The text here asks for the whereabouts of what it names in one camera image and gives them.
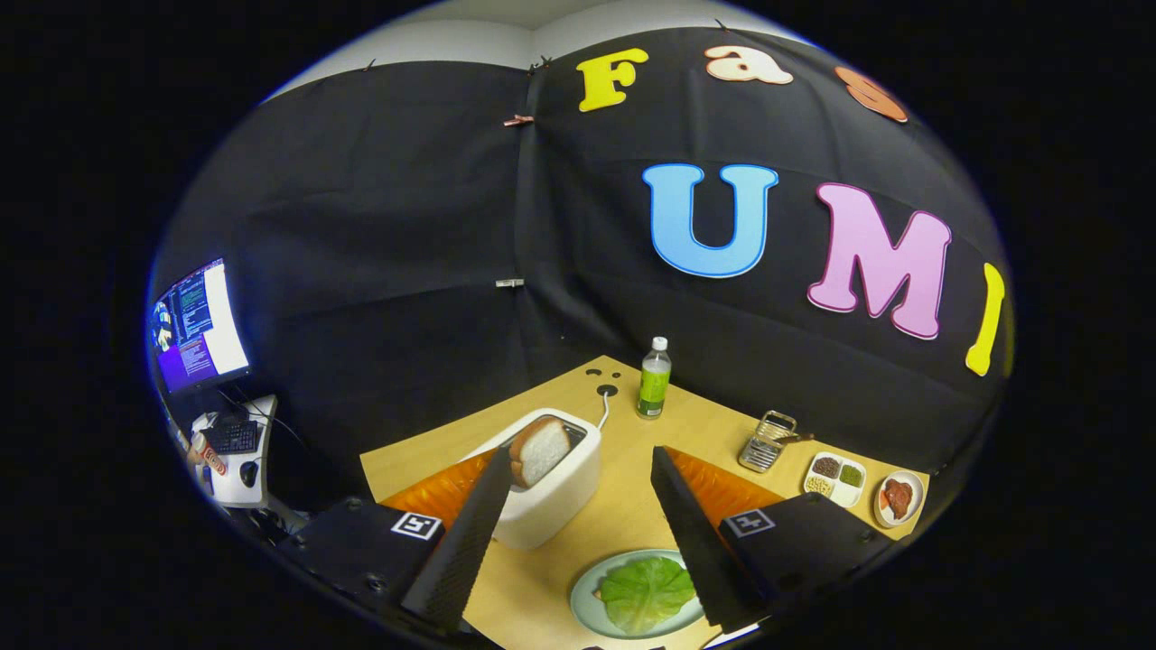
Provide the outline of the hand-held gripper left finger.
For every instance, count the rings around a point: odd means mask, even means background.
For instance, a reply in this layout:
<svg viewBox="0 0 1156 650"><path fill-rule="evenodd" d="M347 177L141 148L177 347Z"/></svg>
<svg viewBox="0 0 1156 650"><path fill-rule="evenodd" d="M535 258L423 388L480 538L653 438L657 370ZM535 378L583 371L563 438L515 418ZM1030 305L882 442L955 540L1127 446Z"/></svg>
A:
<svg viewBox="0 0 1156 650"><path fill-rule="evenodd" d="M454 634L512 483L505 446L455 468L473 477L450 498L455 515L350 497L286 535L276 551L372 616Z"/></svg>

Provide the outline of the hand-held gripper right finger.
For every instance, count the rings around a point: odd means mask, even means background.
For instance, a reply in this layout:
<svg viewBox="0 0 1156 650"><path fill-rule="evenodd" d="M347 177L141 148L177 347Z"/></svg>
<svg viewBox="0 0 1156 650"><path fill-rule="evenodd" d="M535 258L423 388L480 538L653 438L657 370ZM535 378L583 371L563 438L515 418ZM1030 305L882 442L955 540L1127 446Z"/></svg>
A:
<svg viewBox="0 0 1156 650"><path fill-rule="evenodd" d="M892 556L889 535L830 498L781 497L672 446L654 448L651 482L722 631L816 608Z"/></svg>

